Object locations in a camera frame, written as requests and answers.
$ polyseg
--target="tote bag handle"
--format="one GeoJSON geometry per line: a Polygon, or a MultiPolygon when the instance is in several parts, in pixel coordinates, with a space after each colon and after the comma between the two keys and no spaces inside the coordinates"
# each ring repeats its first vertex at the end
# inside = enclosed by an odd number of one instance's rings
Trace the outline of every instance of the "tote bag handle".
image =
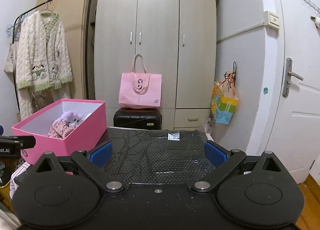
{"type": "Polygon", "coordinates": [[[145,73],[148,73],[147,70],[146,70],[146,68],[144,67],[143,57],[142,57],[142,55],[139,54],[139,53],[133,58],[131,72],[133,72],[133,73],[136,72],[136,60],[137,60],[138,57],[141,57],[141,59],[142,59],[142,65],[143,65],[143,70],[144,70],[144,72],[145,72],[145,73]]]}

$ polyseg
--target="white fuzzy cardigan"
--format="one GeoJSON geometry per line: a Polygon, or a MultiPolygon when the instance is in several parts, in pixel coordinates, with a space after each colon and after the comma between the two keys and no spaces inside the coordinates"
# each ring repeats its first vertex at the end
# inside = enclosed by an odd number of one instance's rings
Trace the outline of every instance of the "white fuzzy cardigan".
{"type": "Polygon", "coordinates": [[[30,91],[61,89],[72,81],[65,31],[58,14],[35,12],[22,25],[17,52],[16,83],[19,90],[20,115],[31,115],[30,91]]]}

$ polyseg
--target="wardrobe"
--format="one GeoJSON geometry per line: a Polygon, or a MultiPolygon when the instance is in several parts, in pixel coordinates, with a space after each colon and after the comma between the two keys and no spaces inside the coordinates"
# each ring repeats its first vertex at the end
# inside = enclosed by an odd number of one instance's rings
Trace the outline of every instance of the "wardrobe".
{"type": "Polygon", "coordinates": [[[95,97],[106,101],[108,126],[120,108],[121,74],[137,53],[148,72],[162,74],[162,129],[199,128],[210,114],[216,0],[98,0],[95,97]]]}
{"type": "MultiPolygon", "coordinates": [[[[69,83],[70,95],[73,99],[94,99],[94,71],[93,71],[93,34],[94,28],[89,25],[88,30],[88,61],[84,62],[85,28],[89,0],[54,0],[48,6],[49,10],[57,12],[62,19],[69,57],[73,74],[73,82],[69,83]],[[88,83],[85,81],[85,65],[88,67],[88,83]]],[[[97,0],[92,0],[90,8],[90,22],[95,20],[97,0]]]]}

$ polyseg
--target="pink box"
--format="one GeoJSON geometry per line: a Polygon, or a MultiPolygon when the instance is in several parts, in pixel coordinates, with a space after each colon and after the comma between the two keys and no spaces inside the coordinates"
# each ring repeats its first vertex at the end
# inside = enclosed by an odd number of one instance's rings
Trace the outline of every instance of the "pink box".
{"type": "Polygon", "coordinates": [[[104,101],[61,99],[39,110],[28,118],[12,127],[13,135],[33,135],[36,146],[25,149],[27,155],[21,152],[22,158],[30,164],[40,158],[47,151],[52,151],[56,156],[69,156],[76,150],[91,150],[107,129],[106,105],[104,101]],[[76,111],[86,118],[65,139],[48,137],[52,123],[66,111],[76,111]]]}

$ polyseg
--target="door handle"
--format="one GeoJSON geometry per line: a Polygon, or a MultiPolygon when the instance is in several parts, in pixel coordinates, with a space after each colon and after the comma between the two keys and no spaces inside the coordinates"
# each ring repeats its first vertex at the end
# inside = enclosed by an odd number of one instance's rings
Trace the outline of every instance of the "door handle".
{"type": "Polygon", "coordinates": [[[288,97],[290,85],[292,85],[291,77],[296,77],[299,80],[303,80],[302,76],[298,75],[295,72],[292,72],[292,59],[287,58],[285,65],[284,87],[282,91],[282,96],[285,98],[288,97]]]}
{"type": "Polygon", "coordinates": [[[199,118],[188,118],[189,122],[197,122],[199,118]]]}
{"type": "Polygon", "coordinates": [[[298,75],[297,73],[294,73],[294,72],[292,72],[292,71],[288,71],[288,75],[294,76],[294,77],[296,77],[297,79],[303,81],[303,77],[301,77],[301,76],[298,75]]]}

